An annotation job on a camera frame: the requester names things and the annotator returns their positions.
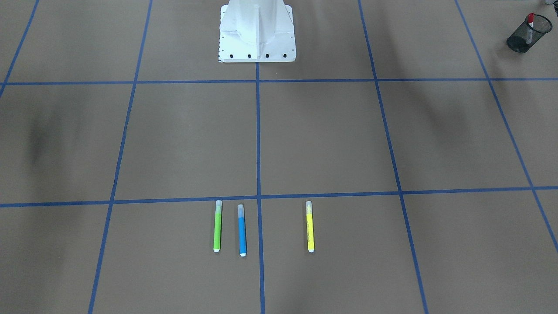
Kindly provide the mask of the blue highlighter pen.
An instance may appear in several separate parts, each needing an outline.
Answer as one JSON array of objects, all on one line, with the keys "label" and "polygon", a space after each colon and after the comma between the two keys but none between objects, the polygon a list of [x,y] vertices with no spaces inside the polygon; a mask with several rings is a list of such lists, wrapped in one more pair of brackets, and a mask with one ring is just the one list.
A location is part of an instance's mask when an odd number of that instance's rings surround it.
[{"label": "blue highlighter pen", "polygon": [[238,243],[239,255],[241,257],[247,256],[247,241],[246,241],[246,225],[245,225],[245,207],[243,204],[237,206],[238,217]]}]

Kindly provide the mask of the red whiteboard marker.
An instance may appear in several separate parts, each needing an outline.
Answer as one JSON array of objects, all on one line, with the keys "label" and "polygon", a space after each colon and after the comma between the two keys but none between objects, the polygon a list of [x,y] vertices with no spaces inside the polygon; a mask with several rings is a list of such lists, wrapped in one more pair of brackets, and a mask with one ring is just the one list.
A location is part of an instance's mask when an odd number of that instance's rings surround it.
[{"label": "red whiteboard marker", "polygon": [[530,13],[526,18],[526,24],[527,24],[526,44],[532,44],[533,34],[534,34],[534,30],[533,30],[534,16],[535,16],[534,13]]}]

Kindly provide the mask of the yellow highlighter pen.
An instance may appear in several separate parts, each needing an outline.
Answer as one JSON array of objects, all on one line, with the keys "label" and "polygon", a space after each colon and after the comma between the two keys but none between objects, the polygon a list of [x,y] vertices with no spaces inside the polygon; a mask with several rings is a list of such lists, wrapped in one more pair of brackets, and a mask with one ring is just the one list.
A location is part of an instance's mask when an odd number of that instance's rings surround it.
[{"label": "yellow highlighter pen", "polygon": [[306,215],[306,238],[307,250],[310,253],[315,252],[315,239],[313,229],[313,207],[312,201],[305,202],[305,215]]}]

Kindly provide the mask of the green highlighter pen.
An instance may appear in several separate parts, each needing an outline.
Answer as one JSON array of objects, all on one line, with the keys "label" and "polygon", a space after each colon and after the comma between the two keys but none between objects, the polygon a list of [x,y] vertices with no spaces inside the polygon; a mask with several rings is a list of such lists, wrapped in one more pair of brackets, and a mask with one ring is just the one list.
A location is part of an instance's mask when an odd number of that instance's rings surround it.
[{"label": "green highlighter pen", "polygon": [[214,212],[214,236],[213,236],[213,252],[218,253],[221,250],[221,233],[222,233],[222,200],[216,200]]}]

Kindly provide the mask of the black mesh pen cup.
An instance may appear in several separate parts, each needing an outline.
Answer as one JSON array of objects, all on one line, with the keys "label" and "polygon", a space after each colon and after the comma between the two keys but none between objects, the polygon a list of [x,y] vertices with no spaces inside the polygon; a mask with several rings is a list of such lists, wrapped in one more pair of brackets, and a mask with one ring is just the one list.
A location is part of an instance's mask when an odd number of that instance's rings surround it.
[{"label": "black mesh pen cup", "polygon": [[538,42],[545,34],[552,31],[553,24],[547,18],[540,14],[535,14],[534,16],[534,34],[532,44],[526,44],[526,37],[527,37],[527,24],[525,16],[524,21],[514,32],[506,39],[506,44],[508,48],[510,48],[514,52],[525,53]]}]

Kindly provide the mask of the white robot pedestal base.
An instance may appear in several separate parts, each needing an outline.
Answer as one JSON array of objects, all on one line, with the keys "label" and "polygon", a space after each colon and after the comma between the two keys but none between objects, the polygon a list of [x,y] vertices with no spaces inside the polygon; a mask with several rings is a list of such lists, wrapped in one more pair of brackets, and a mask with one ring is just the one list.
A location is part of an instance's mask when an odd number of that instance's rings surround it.
[{"label": "white robot pedestal base", "polygon": [[293,8],[283,0],[230,0],[221,6],[219,62],[294,62]]}]

